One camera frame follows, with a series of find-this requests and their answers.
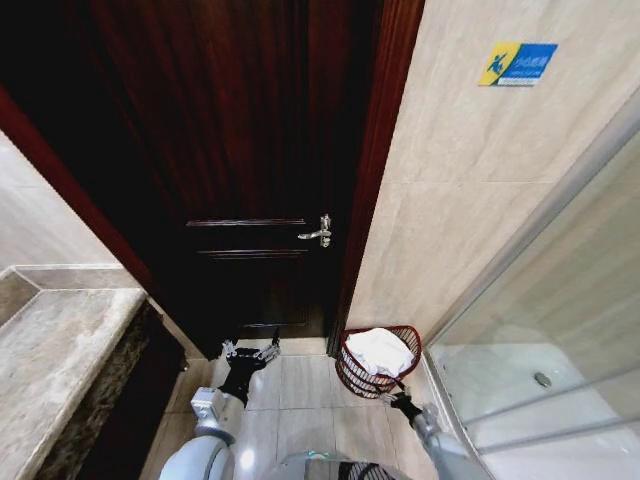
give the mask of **red wire basket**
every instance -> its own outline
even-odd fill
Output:
[[[397,327],[385,327],[404,342],[413,353],[413,362],[406,370],[400,372],[397,378],[387,375],[369,375],[364,367],[355,359],[347,347],[347,338],[352,333],[361,333],[371,328],[358,328],[346,330],[340,339],[340,353],[336,359],[336,373],[345,387],[362,398],[378,398],[385,392],[390,392],[396,386],[396,382],[402,380],[418,365],[422,356],[422,343],[416,329],[409,325]]]

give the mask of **dark wooden door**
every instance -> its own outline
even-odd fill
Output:
[[[348,260],[384,2],[11,9],[4,88],[192,339],[215,352],[225,336],[276,326],[326,335]],[[6,48],[12,38],[19,49]],[[324,214],[330,246],[300,240]]]

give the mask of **shower enclosure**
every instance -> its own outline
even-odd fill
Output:
[[[497,480],[640,478],[640,133],[621,118],[428,344]]]

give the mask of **blue and yellow sign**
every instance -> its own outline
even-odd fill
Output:
[[[489,55],[480,85],[531,87],[538,83],[556,48],[555,43],[498,43]]]

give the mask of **white towel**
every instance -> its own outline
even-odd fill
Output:
[[[413,361],[413,353],[404,342],[384,328],[349,335],[347,347],[369,375],[397,378]]]

